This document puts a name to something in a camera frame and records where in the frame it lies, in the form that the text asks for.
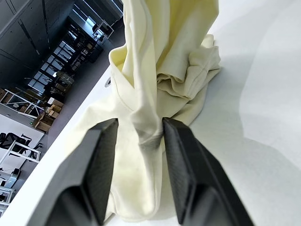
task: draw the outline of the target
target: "white desk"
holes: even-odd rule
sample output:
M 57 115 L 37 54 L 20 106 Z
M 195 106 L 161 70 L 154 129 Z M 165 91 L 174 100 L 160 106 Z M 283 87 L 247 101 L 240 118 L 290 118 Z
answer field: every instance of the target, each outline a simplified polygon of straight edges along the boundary
M 191 126 L 220 160 L 259 226 L 301 224 L 300 9 L 299 0 L 220 0 L 220 16 L 211 32 L 220 46 L 223 70 L 210 83 L 204 110 Z M 63 137 L 90 103 L 109 93 L 103 89 L 107 78 L 106 71 L 28 178 L 0 225 L 26 225 L 63 160 Z M 32 189 L 35 195 L 28 196 Z M 168 212 L 159 218 L 126 223 L 114 217 L 108 225 L 177 224 Z

